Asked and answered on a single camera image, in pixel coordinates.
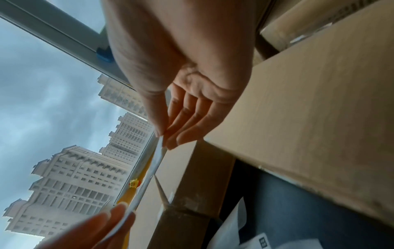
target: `cardboard box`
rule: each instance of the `cardboard box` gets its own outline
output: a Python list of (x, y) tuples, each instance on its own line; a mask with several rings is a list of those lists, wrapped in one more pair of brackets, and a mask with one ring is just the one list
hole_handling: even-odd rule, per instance
[(394, 1), (253, 68), (206, 141), (394, 225)]
[(205, 141), (168, 151), (137, 209), (129, 248), (200, 248), (210, 218), (219, 216), (235, 158)]

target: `cloud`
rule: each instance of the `cloud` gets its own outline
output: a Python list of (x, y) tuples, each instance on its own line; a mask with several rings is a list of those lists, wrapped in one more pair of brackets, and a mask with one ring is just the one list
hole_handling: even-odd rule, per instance
[[(95, 30), (103, 26), (101, 9), (87, 5), (90, 1), (53, 2)], [(100, 11), (100, 16), (93, 18), (84, 12), (86, 7), (94, 15)], [(4, 209), (29, 197), (28, 188), (37, 179), (30, 173), (37, 162), (74, 144), (98, 151), (125, 111), (97, 96), (100, 73), (86, 64), (2, 19), (0, 37), (4, 38), (0, 40), (0, 209)], [(27, 239), (2, 232), (7, 220), (0, 218), (0, 244)]]

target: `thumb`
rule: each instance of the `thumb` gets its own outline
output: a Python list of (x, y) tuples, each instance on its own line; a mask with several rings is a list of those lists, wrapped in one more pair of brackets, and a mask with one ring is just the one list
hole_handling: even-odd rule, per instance
[(141, 93), (140, 95), (149, 120), (155, 126), (155, 135), (157, 137), (162, 136), (168, 127), (165, 92), (163, 91), (154, 94)]

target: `hand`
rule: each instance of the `hand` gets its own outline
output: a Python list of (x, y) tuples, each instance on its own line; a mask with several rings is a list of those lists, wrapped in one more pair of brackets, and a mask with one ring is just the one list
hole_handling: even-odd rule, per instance
[(123, 241), (135, 221), (131, 213), (116, 234), (101, 241), (122, 219), (128, 205), (116, 205), (110, 214), (102, 212), (74, 225), (69, 230), (41, 243), (38, 249), (121, 249)]
[(164, 145), (173, 149), (218, 126), (250, 78), (254, 1), (102, 2), (115, 60)]

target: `gray cloudy sky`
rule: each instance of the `gray cloudy sky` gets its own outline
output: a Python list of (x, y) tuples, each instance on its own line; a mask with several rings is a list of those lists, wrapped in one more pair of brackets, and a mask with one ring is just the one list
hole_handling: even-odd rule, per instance
[[(54, 5), (96, 31), (104, 25), (99, 0), (53, 0)], [(125, 112), (97, 96), (100, 73), (0, 19), (0, 210), (19, 198), (38, 177), (39, 161), (64, 147), (93, 151)], [(40, 238), (4, 231), (0, 247), (32, 249)]]

